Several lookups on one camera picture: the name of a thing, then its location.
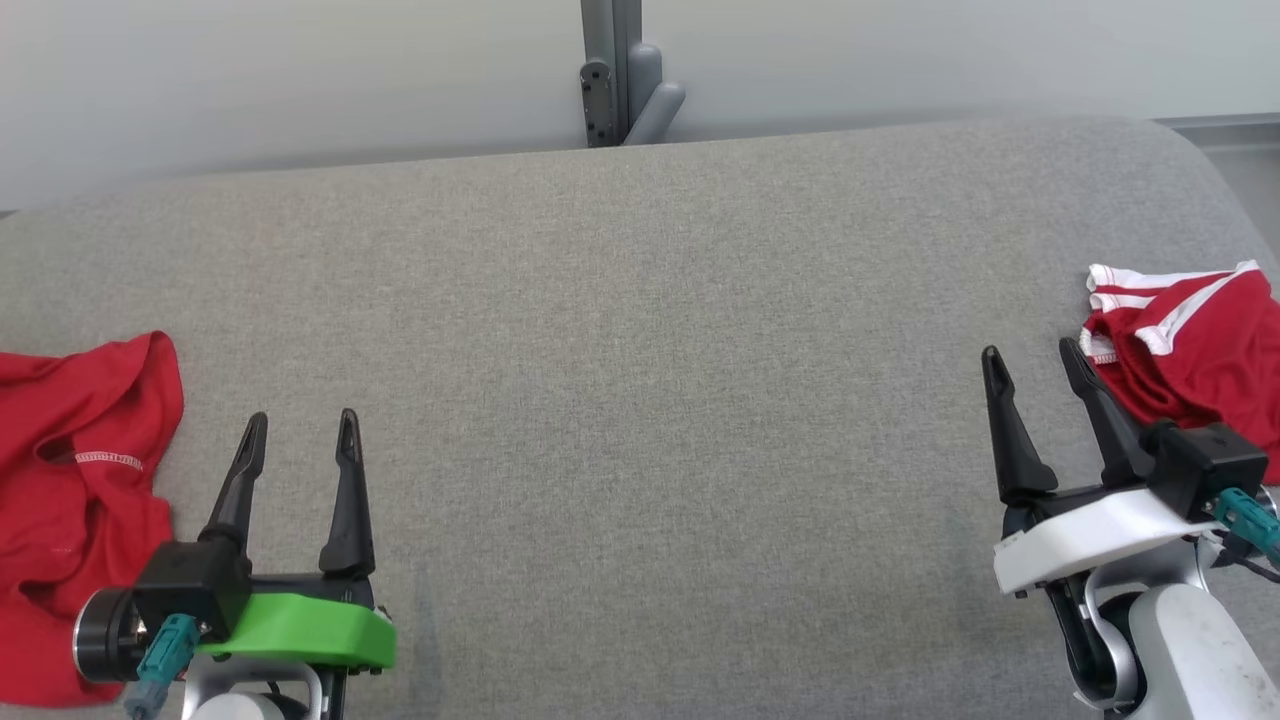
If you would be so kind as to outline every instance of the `green bracket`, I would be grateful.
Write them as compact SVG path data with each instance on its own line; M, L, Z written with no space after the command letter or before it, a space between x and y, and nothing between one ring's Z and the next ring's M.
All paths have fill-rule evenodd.
M243 655L337 667L396 666L396 626L360 605L293 593L255 593L230 639L206 655Z

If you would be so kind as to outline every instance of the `red and white cloth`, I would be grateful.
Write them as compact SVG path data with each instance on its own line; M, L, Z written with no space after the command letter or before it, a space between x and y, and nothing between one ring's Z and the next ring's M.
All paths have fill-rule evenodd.
M151 479L182 418L164 333L68 357L0 352L0 703L106 702L72 659L81 607L173 537Z
M1280 304L1253 260L1148 275L1089 265L1080 350L1142 424L1222 421L1263 448L1280 484Z

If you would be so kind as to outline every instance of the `teal connector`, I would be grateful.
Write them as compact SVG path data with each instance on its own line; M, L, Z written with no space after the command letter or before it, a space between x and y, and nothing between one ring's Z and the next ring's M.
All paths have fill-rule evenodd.
M155 720L160 716L169 684L196 655L200 625L191 615L170 615L160 625L151 647L138 664L138 680L124 692L124 711L131 720Z
M1213 503L1213 518L1280 566L1280 520L1258 501L1239 488L1225 489Z

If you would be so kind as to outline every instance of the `white wall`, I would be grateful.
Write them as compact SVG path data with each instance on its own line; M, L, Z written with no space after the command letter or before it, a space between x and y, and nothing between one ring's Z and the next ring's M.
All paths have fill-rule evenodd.
M1275 0L645 0L673 140L1280 110ZM576 0L3 0L0 210L179 173L584 143Z

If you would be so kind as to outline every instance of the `red garment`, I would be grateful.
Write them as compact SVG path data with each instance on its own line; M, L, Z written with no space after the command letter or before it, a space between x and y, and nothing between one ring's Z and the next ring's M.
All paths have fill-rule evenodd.
M1249 260L1235 270L1144 275L1091 265L1080 348L1143 424L1222 421L1267 452L1280 484L1280 304Z
M164 333L69 357L0 354L0 702L67 707L119 685L79 678L72 625L173 537L151 478L182 418Z

